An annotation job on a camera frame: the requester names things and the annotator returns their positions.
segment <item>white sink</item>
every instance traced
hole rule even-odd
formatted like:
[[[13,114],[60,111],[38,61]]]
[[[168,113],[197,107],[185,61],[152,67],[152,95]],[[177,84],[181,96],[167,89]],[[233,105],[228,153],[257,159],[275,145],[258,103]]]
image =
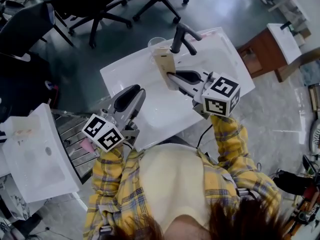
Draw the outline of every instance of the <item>white sink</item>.
[[[224,72],[238,79],[241,96],[253,90],[255,85],[247,68],[222,28],[204,30],[200,34],[201,41],[186,36],[198,53],[191,56],[182,45],[180,53],[174,55],[176,68]],[[168,40],[164,45],[170,46],[172,41]],[[193,111],[190,97],[168,89],[159,70],[152,64],[147,48],[104,67],[100,72],[112,97],[133,84],[146,90],[145,102],[134,120],[140,129],[135,142],[137,151],[156,145],[203,119]]]

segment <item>floor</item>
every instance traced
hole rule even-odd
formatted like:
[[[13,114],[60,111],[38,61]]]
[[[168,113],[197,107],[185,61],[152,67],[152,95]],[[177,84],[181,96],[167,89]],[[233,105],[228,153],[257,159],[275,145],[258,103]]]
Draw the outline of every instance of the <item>floor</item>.
[[[147,0],[131,0],[127,6],[112,13],[130,19]],[[181,22],[196,31],[222,27],[237,47],[262,31],[267,23],[283,23],[277,10],[269,13],[260,0],[190,0],[187,6],[172,1],[182,16]],[[54,30],[45,36],[48,43],[38,42],[32,50],[48,60],[56,84],[59,86],[59,108],[74,112],[85,111],[104,97],[108,91],[100,75],[106,65],[145,48],[156,36],[171,39],[175,33],[173,14],[157,3],[141,16],[132,29],[119,22],[103,20],[96,34],[97,48],[89,45],[92,22],[76,29],[70,47]],[[73,22],[66,20],[68,26]],[[58,23],[66,34],[68,31]],[[233,116],[248,130],[248,149],[261,170],[267,175],[277,168],[290,172],[300,170],[302,154],[308,154],[308,135],[314,115],[311,111],[308,90],[300,71],[284,83],[278,83],[273,72],[254,79],[256,88],[244,96]],[[191,145],[197,145],[208,121],[184,130],[179,134]],[[212,132],[202,139],[200,148],[217,158],[217,147]],[[52,231],[70,239],[82,237],[86,203],[92,193],[90,181],[78,193],[55,197],[40,209],[41,224],[33,233],[50,227]],[[50,231],[39,234],[43,239],[64,239]]]

